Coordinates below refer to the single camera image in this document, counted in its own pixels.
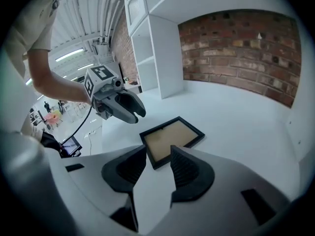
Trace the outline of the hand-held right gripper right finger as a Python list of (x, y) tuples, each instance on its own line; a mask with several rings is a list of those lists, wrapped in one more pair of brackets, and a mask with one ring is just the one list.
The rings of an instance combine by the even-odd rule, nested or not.
[(277, 187), (231, 159), (171, 146), (170, 167), (180, 225), (259, 227), (290, 204)]

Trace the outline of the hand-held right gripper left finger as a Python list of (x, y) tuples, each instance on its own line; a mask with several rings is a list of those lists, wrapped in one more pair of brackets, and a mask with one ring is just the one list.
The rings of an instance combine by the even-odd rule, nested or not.
[(61, 158), (49, 153), (55, 186), (77, 232), (137, 232), (133, 189), (146, 167), (144, 146)]

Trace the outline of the small dark framed square object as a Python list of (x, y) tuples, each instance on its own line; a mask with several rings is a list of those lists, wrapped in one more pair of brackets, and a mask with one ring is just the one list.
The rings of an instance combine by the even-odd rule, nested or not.
[(182, 117), (176, 117), (139, 134), (154, 170), (170, 162), (171, 146), (191, 148), (205, 134)]

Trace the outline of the pink chair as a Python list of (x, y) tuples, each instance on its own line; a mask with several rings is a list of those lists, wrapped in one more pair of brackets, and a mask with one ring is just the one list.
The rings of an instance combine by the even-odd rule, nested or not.
[(48, 113), (44, 118), (49, 125), (59, 125), (61, 114), (60, 113)]

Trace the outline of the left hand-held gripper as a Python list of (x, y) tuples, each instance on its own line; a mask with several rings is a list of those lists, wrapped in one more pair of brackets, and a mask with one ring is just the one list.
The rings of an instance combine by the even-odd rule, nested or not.
[(138, 122), (135, 113), (141, 117), (146, 115), (146, 109), (137, 94), (127, 89), (122, 90), (122, 79), (106, 65), (87, 69), (84, 88), (91, 106), (102, 119), (114, 116), (126, 123), (135, 124)]

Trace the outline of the person's beige shirt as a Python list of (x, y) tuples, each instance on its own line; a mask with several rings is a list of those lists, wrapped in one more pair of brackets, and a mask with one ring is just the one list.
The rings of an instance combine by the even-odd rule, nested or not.
[(31, 0), (12, 24), (4, 49), (14, 68), (24, 77), (23, 55), (31, 50), (51, 50), (53, 23), (59, 0)]

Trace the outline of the white desk with drawers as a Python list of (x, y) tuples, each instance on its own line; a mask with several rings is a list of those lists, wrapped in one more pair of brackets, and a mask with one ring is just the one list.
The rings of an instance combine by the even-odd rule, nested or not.
[(204, 138), (189, 152), (209, 160), (211, 188), (198, 200), (171, 203), (169, 164), (147, 163), (134, 188), (142, 236), (253, 236), (271, 225), (300, 195), (300, 169), (286, 121), (289, 109), (256, 93), (186, 82), (166, 99), (141, 93), (147, 114), (137, 124), (110, 118), (102, 124), (105, 153), (142, 144), (140, 133), (176, 117)]

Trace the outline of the white shelf unit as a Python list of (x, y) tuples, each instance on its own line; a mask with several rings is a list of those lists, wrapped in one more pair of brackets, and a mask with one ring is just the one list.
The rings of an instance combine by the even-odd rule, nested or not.
[(287, 0), (125, 0), (128, 33), (138, 65), (155, 63), (154, 78), (161, 98), (183, 89), (178, 24), (195, 17), (233, 9), (256, 9), (289, 16), (301, 37), (300, 86), (286, 127), (298, 160), (315, 149), (315, 44)]

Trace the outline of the person's left forearm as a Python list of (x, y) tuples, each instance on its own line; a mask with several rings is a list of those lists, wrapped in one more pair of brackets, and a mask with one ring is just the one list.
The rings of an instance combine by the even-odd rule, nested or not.
[(47, 50), (28, 51), (28, 64), (37, 92), (56, 100), (91, 103), (81, 83), (67, 80), (50, 70)]

